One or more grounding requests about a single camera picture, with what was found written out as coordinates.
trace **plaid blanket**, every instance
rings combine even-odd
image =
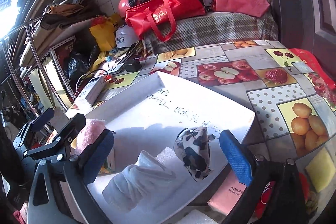
[[[163,35],[170,23],[158,26]],[[243,40],[278,40],[278,26],[268,12],[260,18],[239,13],[208,13],[204,16],[176,21],[173,37],[162,42],[153,31],[143,36],[144,56],[176,51],[183,48]]]

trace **polka dot pattern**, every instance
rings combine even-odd
[[[224,56],[204,58],[204,59],[188,61],[188,62],[182,61],[179,76],[184,79],[197,77],[197,65],[218,63],[218,62],[228,62],[228,59],[224,55]]]
[[[298,84],[246,93],[253,102],[254,111],[266,140],[280,137],[289,132],[277,104],[305,96]]]

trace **white helmet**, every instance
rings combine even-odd
[[[115,43],[118,48],[131,47],[138,40],[133,28],[127,25],[119,27],[115,33]]]

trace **red helmet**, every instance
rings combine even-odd
[[[126,10],[129,9],[130,7],[137,6],[139,4],[142,4],[144,2],[147,2],[149,0],[121,0],[119,2],[119,14],[121,17],[126,16]]]

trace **white cardboard tray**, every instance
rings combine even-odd
[[[134,164],[142,150],[154,157],[166,147],[173,148],[178,133],[184,128],[207,126],[208,133],[219,137],[229,129],[242,142],[255,113],[248,108],[191,81],[156,72],[131,85],[86,115],[103,119],[106,128],[115,131],[114,151],[118,172]],[[181,170],[182,161],[176,161]],[[196,182],[182,169],[183,184],[153,210],[137,206],[129,213],[121,213],[106,203],[102,191],[114,175],[98,176],[88,188],[101,209],[113,224],[162,223],[188,205],[218,176],[226,166],[218,139],[210,143],[212,172]]]

